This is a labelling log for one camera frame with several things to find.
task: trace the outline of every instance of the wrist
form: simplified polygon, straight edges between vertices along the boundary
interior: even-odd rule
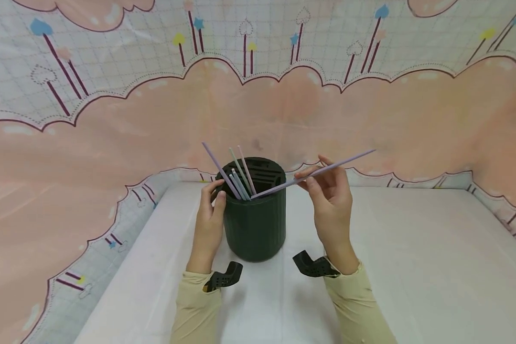
[[[191,253],[185,271],[195,272],[197,274],[210,274],[212,272],[212,261],[214,261],[214,254],[211,253]]]
[[[359,268],[359,260],[352,244],[348,242],[324,246],[327,258],[342,275],[352,275]]]

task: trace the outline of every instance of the straw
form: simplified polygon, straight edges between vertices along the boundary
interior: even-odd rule
[[[237,182],[237,184],[239,184],[241,189],[243,189],[243,195],[247,198],[247,200],[250,201],[250,196],[248,195],[247,189],[245,189],[245,186],[239,179],[239,175],[237,175],[237,172],[235,171],[235,169],[231,169],[231,171],[232,171],[233,177],[235,178],[235,181]]]
[[[214,157],[214,155],[210,151],[210,148],[208,148],[208,145],[206,144],[206,142],[201,142],[201,143],[203,144],[204,149],[206,149],[206,152],[208,153],[208,155],[210,155],[210,157],[211,157],[212,161],[214,162],[214,164],[216,165],[216,167],[220,170],[220,174],[222,175],[222,177],[226,181],[228,187],[231,189],[231,192],[233,192],[233,195],[235,196],[235,198],[236,199],[241,199],[241,196],[239,196],[239,192],[237,192],[237,189],[233,186],[231,181],[229,181],[228,176],[222,170],[222,167],[220,166],[220,164],[218,163],[218,160],[216,160],[216,158]]]
[[[245,156],[243,155],[243,150],[241,146],[237,146],[239,148],[239,153],[241,154],[241,160],[243,160],[243,166],[245,167],[245,171],[247,172],[248,182],[250,182],[250,189],[253,195],[257,194],[257,190],[254,188],[254,183],[252,182],[252,178],[250,177],[250,172],[248,171],[247,162],[245,161]]]
[[[231,173],[229,174],[229,179],[233,182],[233,185],[235,185],[235,188],[239,192],[239,195],[241,195],[241,198],[244,201],[247,201],[248,199],[245,197],[243,190],[241,190],[241,187],[239,186],[239,184],[237,184],[237,180],[235,179],[235,177],[233,177],[233,174],[231,174]]]
[[[307,175],[307,176],[306,176],[306,177],[304,177],[304,178],[300,178],[300,179],[297,179],[297,180],[292,180],[292,181],[290,181],[290,182],[286,182],[286,183],[284,183],[284,184],[277,185],[276,187],[270,188],[269,190],[266,190],[266,191],[264,191],[264,192],[260,192],[259,194],[252,196],[250,199],[252,200],[252,199],[258,198],[258,197],[260,197],[260,196],[269,195],[270,193],[277,192],[277,191],[279,191],[279,190],[283,190],[284,188],[287,188],[287,187],[289,187],[289,186],[291,186],[291,185],[298,184],[298,183],[300,183],[300,182],[305,181],[305,180],[306,180],[306,178],[308,178],[308,177],[315,177],[315,176],[316,176],[316,175],[318,175],[318,174],[321,174],[321,173],[326,172],[326,171],[328,171],[328,170],[332,170],[332,169],[334,169],[334,167],[338,167],[338,166],[341,166],[341,165],[343,165],[343,164],[345,164],[345,163],[348,163],[348,162],[350,162],[350,161],[352,161],[352,160],[358,159],[358,158],[360,158],[360,157],[362,157],[362,156],[365,156],[365,155],[367,155],[367,154],[369,154],[369,153],[374,152],[375,150],[376,150],[376,149],[370,149],[370,150],[367,150],[367,151],[366,151],[366,152],[364,152],[364,153],[361,153],[361,154],[358,154],[358,155],[356,155],[356,156],[353,156],[353,157],[351,157],[351,158],[349,158],[349,159],[347,159],[347,160],[343,160],[343,161],[340,161],[340,162],[337,162],[337,163],[331,164],[331,165],[329,165],[329,166],[325,166],[325,167],[323,167],[322,169],[319,169],[319,170],[315,170],[315,171],[313,171],[312,173],[310,173],[309,175]]]
[[[243,177],[243,181],[245,181],[245,185],[247,186],[248,192],[250,192],[250,185],[248,184],[247,178],[245,177],[245,174],[243,173],[243,169],[241,169],[241,165],[237,161],[235,153],[233,153],[233,149],[231,149],[231,147],[229,147],[229,152],[231,153],[231,156],[233,156],[233,160],[235,161],[235,164],[237,165],[237,170],[239,170],[241,177]]]

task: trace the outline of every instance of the dark green container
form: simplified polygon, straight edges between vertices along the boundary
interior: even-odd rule
[[[243,162],[237,161],[244,169]],[[245,161],[257,193],[287,181],[284,170],[272,160],[246,157]],[[234,161],[223,167],[227,175],[231,169],[239,174]],[[216,179],[222,179],[222,175],[218,173]],[[227,194],[224,226],[227,243],[233,253],[254,262],[275,256],[286,236],[286,189],[251,201],[236,199],[227,183],[221,189]]]

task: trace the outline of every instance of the white tabletop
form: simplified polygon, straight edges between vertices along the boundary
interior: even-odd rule
[[[177,283],[189,257],[201,183],[171,187],[78,336],[77,344],[168,343]],[[516,343],[516,241],[465,191],[352,188],[352,242],[399,343]],[[292,257],[323,254],[312,204],[287,189],[287,239],[246,263],[222,290],[223,344],[339,343],[322,279]],[[225,239],[214,269],[240,261]]]

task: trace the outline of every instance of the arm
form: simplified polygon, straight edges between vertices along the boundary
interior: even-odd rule
[[[217,319],[222,304],[220,289],[203,291],[210,274],[184,272],[176,299],[171,344],[215,343]]]
[[[345,254],[346,261],[353,261],[352,249]],[[353,263],[339,267],[339,271],[353,272],[323,279],[340,323],[342,343],[395,344],[396,339],[378,308],[363,264],[358,261],[357,268]]]
[[[319,160],[323,164],[333,163],[322,155]],[[319,166],[310,166],[296,173],[295,178],[306,177],[316,169]],[[350,242],[353,199],[345,170],[336,167],[315,178],[308,177],[298,185],[308,191],[312,199],[317,236],[331,267],[340,272],[340,275],[324,277],[324,282],[340,322],[343,343],[396,343],[373,296],[365,268]]]
[[[205,285],[212,276],[212,261],[222,240],[226,193],[221,191],[216,197],[215,188],[223,182],[212,182],[201,193],[192,253],[178,287],[171,344],[214,344],[217,341],[218,312],[222,304],[220,289],[207,292]]]

